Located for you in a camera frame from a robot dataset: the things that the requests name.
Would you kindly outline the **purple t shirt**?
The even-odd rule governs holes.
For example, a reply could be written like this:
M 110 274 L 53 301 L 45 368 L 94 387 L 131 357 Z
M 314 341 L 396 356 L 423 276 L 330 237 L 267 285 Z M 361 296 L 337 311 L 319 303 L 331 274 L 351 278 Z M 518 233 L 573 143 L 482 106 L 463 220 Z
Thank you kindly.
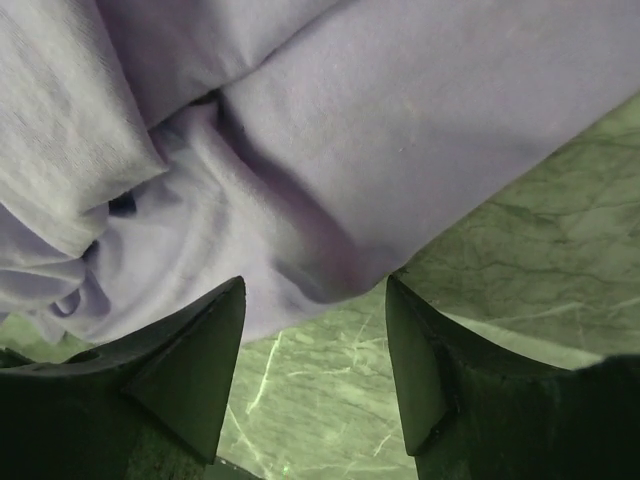
M 5 1 L 1 312 L 107 343 L 362 295 L 639 88 L 635 1 Z

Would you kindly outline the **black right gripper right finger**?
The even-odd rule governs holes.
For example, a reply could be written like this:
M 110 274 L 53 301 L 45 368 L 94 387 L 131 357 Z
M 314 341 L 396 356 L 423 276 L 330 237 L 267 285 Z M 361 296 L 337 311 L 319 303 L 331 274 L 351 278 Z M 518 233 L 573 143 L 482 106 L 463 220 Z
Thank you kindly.
M 577 370 L 505 349 L 386 283 L 406 452 L 422 479 L 635 479 L 639 359 Z

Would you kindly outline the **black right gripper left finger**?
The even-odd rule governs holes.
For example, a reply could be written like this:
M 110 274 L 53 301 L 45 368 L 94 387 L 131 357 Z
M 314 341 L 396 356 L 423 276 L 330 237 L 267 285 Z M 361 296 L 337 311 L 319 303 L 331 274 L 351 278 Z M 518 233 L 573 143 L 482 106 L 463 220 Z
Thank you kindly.
M 61 363 L 1 352 L 5 479 L 200 479 L 217 456 L 245 318 L 233 278 Z

